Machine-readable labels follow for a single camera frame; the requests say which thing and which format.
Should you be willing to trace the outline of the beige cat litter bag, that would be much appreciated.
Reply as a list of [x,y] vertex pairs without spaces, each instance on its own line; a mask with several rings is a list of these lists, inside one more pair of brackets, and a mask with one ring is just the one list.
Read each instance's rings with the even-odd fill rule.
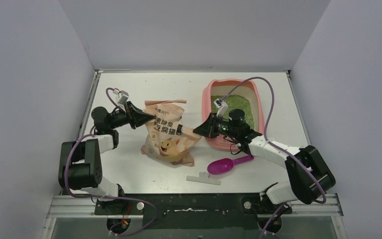
[[141,147],[142,154],[157,158],[172,165],[194,166],[190,148],[195,146],[201,136],[193,129],[183,125],[184,109],[179,104],[186,100],[145,101],[143,112],[156,118],[146,123],[148,135]]

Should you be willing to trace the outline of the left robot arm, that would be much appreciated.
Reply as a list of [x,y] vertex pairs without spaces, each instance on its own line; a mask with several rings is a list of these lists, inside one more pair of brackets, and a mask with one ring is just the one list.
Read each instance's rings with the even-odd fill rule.
[[119,127],[129,125],[136,129],[156,117],[143,112],[130,101],[112,112],[96,107],[91,117],[94,125],[89,134],[62,143],[58,182],[70,196],[108,201],[109,209],[121,214],[127,209],[128,201],[122,187],[104,177],[101,155],[118,147]]

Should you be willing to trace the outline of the purple litter scoop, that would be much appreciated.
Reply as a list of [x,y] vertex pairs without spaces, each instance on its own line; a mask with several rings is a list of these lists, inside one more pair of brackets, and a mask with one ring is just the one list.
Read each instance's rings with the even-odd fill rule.
[[235,159],[231,159],[231,158],[219,159],[210,163],[207,167],[207,171],[208,173],[213,175],[224,174],[231,171],[234,168],[234,166],[249,162],[253,160],[254,158],[255,157],[252,155],[246,155],[246,156],[235,158]]

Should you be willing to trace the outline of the white bag clip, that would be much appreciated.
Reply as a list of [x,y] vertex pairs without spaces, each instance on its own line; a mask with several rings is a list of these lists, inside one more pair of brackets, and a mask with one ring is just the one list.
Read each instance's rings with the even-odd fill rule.
[[221,185],[221,181],[217,179],[212,179],[209,174],[201,172],[198,176],[187,176],[187,181],[211,184],[211,185]]

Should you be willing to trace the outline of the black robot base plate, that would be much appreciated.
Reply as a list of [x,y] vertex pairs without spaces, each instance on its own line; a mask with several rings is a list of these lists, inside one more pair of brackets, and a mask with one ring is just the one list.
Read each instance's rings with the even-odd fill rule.
[[131,200],[95,202],[94,214],[108,216],[106,226],[124,233],[141,222],[144,230],[224,229],[256,230],[266,227],[277,232],[281,216],[291,214],[290,205],[274,205],[259,193],[131,194]]

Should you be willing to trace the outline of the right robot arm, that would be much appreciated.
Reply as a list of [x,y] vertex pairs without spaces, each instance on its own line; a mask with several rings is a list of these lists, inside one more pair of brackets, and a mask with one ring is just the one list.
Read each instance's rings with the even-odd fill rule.
[[336,184],[334,175],[316,147],[295,147],[269,140],[246,123],[243,110],[232,110],[227,119],[210,113],[193,132],[206,138],[222,135],[240,152],[266,159],[287,171],[288,181],[266,188],[260,198],[261,209],[267,213],[291,201],[319,203],[319,198],[324,198],[326,191]]

